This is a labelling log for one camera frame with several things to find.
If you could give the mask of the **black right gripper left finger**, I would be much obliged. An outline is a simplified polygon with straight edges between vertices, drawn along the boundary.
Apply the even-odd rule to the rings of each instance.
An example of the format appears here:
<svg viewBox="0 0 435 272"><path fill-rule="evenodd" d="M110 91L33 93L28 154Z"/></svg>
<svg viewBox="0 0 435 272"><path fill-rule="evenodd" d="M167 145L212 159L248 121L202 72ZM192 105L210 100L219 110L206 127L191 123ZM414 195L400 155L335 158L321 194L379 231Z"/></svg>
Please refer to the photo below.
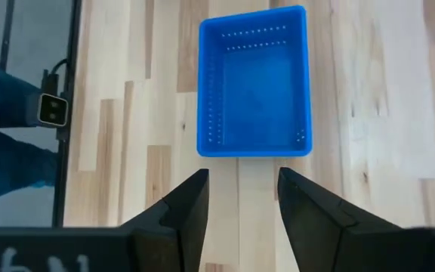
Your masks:
<svg viewBox="0 0 435 272"><path fill-rule="evenodd" d="M130 270L198 272L208 206L209 170L202 168L124 223Z"/></svg>

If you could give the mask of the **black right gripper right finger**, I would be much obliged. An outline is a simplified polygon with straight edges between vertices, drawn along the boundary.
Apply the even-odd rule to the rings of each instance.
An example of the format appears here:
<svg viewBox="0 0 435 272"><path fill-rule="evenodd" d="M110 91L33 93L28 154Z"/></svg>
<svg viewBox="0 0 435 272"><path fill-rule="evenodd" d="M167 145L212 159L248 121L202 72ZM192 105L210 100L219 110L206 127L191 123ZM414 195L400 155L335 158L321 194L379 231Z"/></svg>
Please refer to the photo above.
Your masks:
<svg viewBox="0 0 435 272"><path fill-rule="evenodd" d="M301 271L335 271L342 236L353 227L372 233L400 228L288 167L279 169L277 191L282 221Z"/></svg>

